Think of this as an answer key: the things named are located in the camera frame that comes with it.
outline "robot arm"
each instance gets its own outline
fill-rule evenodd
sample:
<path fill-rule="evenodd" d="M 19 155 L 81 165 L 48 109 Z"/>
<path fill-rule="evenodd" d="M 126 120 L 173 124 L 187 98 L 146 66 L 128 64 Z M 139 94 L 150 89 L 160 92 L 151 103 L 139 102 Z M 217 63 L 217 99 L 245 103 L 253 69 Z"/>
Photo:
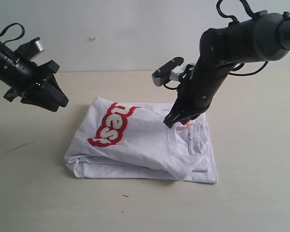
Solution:
<path fill-rule="evenodd" d="M 25 29 L 18 23 L 7 26 L 0 36 L 14 25 L 19 25 L 22 33 L 13 40 L 22 38 Z M 5 45 L 13 40 L 0 42 L 0 80 L 11 87 L 4 98 L 11 102 L 19 96 L 21 103 L 36 105 L 53 112 L 57 111 L 60 106 L 65 107 L 69 100 L 54 77 L 59 65 L 53 60 L 41 66 L 31 61 L 44 51 L 40 38 L 19 46 L 15 51 Z"/>
<path fill-rule="evenodd" d="M 217 11 L 224 18 L 231 18 L 227 28 L 209 29 L 200 40 L 200 57 L 193 70 L 179 78 L 177 99 L 164 123 L 171 128 L 176 122 L 186 124 L 204 113 L 230 73 L 245 63 L 282 59 L 290 50 L 290 13 L 261 11 L 253 13 L 246 0 L 240 0 L 251 20 L 239 22 L 234 15 L 225 15 L 217 3 Z M 173 59 L 156 70 L 152 77 L 157 86 L 170 81 L 171 70 L 181 64 Z"/>

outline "table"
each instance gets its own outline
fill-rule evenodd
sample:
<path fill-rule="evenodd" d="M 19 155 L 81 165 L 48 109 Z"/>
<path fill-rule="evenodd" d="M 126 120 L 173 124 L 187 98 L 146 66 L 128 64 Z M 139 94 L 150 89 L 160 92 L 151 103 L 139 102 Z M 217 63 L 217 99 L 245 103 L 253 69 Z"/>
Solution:
<path fill-rule="evenodd" d="M 70 102 L 56 113 L 7 102 L 0 83 L 0 232 L 290 232 L 290 68 L 228 77 L 219 89 L 207 112 L 215 185 L 67 170 L 63 156 L 94 97 L 175 100 L 151 73 L 58 73 Z"/>

